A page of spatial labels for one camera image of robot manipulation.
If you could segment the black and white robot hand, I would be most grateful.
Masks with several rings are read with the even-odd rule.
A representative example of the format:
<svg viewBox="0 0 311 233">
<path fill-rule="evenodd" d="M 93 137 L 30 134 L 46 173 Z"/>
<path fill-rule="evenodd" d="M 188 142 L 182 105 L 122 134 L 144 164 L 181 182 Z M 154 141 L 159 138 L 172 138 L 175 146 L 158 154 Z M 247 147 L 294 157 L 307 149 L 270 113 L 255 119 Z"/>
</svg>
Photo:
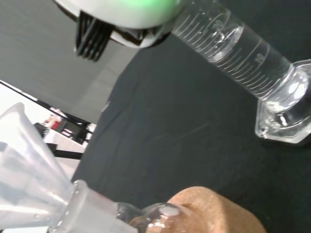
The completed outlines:
<svg viewBox="0 0 311 233">
<path fill-rule="evenodd" d="M 171 33 L 185 0 L 56 0 L 76 22 L 74 51 L 97 62 L 109 41 L 134 49 L 154 47 Z"/>
</svg>

